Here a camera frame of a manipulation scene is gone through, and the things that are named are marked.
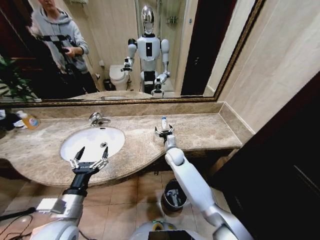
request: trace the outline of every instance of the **toilet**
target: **toilet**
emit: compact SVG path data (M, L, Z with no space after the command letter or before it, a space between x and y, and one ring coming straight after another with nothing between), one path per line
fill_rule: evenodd
M128 80L130 78L128 71L121 71L123 65L111 65L110 66L110 80L115 86L116 91L127 90Z

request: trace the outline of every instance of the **marble countertop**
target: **marble countertop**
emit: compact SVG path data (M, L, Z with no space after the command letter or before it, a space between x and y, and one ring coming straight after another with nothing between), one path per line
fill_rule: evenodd
M161 115L111 117L106 127L124 133L122 149L93 175L89 185L113 185L162 156L163 139L154 134ZM176 144L183 151L237 149L242 143L218 113L168 115ZM26 178L43 185L68 187L74 178L60 148L71 134L91 128L87 118L43 119L38 128L16 129L0 139L0 158L7 159Z
M79 100L101 100L101 97L105 97L106 100L112 99L149 99L152 98L151 94L139 91L101 91L94 92L85 95L71 97L70 99Z

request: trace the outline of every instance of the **gold mirror frame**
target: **gold mirror frame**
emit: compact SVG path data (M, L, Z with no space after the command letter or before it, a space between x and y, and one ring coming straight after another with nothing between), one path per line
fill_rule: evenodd
M216 102L236 64L236 61L246 44L246 40L259 16L266 0L255 0L251 12L246 20L241 35L234 47L229 62L224 70L216 91L212 97L203 96L181 96L177 98L147 98L147 99L121 99L121 100L87 100L77 99L47 99L41 102L0 102L1 109L7 108L36 108L36 107L72 107L72 106L94 106L94 105L123 105L123 104L160 104L160 103L201 103Z

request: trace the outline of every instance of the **trash can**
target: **trash can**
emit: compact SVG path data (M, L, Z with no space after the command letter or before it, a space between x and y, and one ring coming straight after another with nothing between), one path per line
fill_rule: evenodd
M116 86L112 84L110 78L103 80L103 85L106 91L115 91Z
M161 199L167 210L176 212L183 208L187 201L187 196L178 181L172 179L165 186Z

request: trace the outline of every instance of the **person's hand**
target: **person's hand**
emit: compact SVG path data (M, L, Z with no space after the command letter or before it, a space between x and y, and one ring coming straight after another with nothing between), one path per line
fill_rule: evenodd
M64 47L64 49L68 49L69 50L65 54L67 56L69 56L70 58L74 58L76 53L77 53L77 50L76 50L77 48L78 47L74 47L74 46L72 46L72 47Z

